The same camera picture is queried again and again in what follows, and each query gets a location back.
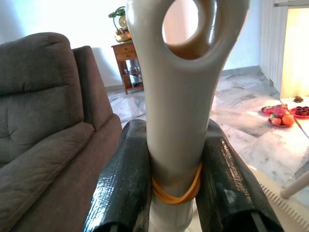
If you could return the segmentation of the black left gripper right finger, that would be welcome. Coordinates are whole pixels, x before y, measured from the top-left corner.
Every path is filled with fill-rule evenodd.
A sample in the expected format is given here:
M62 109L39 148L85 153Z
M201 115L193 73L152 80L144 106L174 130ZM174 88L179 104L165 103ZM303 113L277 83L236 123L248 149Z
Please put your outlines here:
M202 232L284 232L260 184L213 120L196 196Z

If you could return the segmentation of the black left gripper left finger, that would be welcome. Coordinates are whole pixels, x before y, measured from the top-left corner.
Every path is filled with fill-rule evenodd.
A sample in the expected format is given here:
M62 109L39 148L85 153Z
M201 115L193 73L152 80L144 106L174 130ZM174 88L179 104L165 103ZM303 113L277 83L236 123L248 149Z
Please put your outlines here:
M151 199L146 122L134 119L99 174L83 232L148 232Z

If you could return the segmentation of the cream plastic dustpan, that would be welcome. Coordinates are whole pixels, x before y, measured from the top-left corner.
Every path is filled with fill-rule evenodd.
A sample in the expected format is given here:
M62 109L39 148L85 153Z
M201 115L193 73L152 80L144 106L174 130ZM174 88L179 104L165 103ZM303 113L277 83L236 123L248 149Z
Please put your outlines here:
M294 195L288 199L282 198L280 192L288 186L283 188L253 166L250 165L249 168L275 211L284 232L309 232L309 208Z

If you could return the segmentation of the grey plastic brush handle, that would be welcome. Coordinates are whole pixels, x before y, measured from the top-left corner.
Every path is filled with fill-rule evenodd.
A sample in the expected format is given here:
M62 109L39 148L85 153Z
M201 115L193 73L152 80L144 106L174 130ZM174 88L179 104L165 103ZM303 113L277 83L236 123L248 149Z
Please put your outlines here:
M198 24L168 44L162 26L175 0L127 0L126 18L141 66L147 145L159 186L181 197L201 162L219 75L234 47L250 0L193 0Z

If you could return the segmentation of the orange rubber band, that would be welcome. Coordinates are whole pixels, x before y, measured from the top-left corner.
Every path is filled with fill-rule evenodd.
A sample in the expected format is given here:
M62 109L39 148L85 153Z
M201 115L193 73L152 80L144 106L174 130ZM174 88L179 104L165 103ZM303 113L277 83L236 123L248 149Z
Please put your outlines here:
M193 200L199 193L200 187L201 187L201 172L202 172L202 163L199 164L197 168L197 172L195 174L195 177L193 179L193 182L188 189L188 191L181 197L175 197L173 195L168 194L165 192L159 184L156 182L155 178L152 177L152 187L153 187L153 193L156 197L158 197L163 203L168 205L179 205L183 203L187 203L191 200Z

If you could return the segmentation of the white plastic rod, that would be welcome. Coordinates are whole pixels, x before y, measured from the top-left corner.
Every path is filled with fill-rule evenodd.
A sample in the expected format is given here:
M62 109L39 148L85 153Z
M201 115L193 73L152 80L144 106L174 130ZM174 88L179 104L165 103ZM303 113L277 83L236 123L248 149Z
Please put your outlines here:
M280 192L280 196L284 199L288 199L307 186L309 186L309 171L303 174L298 180L289 185L287 188L283 189Z

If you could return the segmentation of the red fruit plate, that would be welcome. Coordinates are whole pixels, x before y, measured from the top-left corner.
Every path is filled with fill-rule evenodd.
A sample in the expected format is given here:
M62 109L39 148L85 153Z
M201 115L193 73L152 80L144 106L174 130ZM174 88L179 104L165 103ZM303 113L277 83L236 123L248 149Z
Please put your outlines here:
M282 124L281 122L281 118L280 117L272 117L270 116L268 119L268 122L270 124L272 124L273 126L277 126L277 127L290 127L290 126L285 126Z

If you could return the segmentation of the orange fruit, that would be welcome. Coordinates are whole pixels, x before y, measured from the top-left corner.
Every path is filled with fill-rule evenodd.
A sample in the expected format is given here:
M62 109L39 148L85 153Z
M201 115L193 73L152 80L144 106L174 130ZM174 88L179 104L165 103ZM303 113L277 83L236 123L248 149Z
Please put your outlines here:
M294 120L294 117L292 115L284 115L281 118L281 122L285 126L291 126L291 125L294 124L295 120Z

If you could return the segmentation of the pink dragon fruit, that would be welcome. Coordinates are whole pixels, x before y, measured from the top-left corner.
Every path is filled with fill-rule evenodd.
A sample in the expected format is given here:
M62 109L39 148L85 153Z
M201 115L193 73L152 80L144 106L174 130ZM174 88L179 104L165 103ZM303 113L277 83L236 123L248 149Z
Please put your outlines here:
M275 115L275 117L282 118L286 115L286 112L287 112L287 108L282 105L277 105L273 109L273 114Z

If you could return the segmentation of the brown fabric sofa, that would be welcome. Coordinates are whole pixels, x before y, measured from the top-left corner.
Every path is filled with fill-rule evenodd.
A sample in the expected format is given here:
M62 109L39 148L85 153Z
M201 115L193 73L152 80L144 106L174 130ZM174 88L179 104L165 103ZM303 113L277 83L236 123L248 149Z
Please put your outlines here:
M0 45L0 232L82 232L122 127L90 46Z

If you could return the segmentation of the red round tray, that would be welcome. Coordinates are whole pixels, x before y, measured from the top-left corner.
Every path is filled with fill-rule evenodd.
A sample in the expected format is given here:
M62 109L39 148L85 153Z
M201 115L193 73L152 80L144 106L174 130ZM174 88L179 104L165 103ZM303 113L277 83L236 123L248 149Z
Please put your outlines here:
M309 118L309 106L297 106L290 109L290 112L298 118Z

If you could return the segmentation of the wooden side table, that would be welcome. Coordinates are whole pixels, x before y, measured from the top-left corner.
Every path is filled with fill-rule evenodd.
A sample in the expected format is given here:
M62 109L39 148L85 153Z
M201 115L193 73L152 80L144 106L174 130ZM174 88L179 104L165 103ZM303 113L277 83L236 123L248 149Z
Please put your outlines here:
M120 43L112 48L125 93L143 90L140 64L133 42Z

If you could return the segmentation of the brass bowl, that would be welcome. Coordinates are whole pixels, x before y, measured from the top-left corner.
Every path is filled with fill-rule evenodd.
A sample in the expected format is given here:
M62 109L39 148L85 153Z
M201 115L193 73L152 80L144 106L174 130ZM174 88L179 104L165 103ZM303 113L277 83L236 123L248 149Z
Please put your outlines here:
M128 32L128 33L124 33L124 34L115 35L115 40L118 43L125 43L125 42L128 42L128 41L131 41L132 38L131 38L131 34Z

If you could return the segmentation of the white ribbed folding door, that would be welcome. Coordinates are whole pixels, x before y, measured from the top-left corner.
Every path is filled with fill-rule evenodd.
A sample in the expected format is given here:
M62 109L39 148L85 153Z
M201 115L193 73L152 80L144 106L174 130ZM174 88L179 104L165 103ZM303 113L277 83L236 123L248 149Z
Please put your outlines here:
M288 0L260 1L260 68L278 92L281 92Z

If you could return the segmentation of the green bonsai ornament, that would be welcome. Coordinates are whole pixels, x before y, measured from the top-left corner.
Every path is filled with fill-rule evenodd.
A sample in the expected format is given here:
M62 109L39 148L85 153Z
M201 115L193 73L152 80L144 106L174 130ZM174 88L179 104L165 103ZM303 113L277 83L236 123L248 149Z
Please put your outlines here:
M128 33L125 6L118 7L114 12L110 13L108 17L113 20L117 35Z

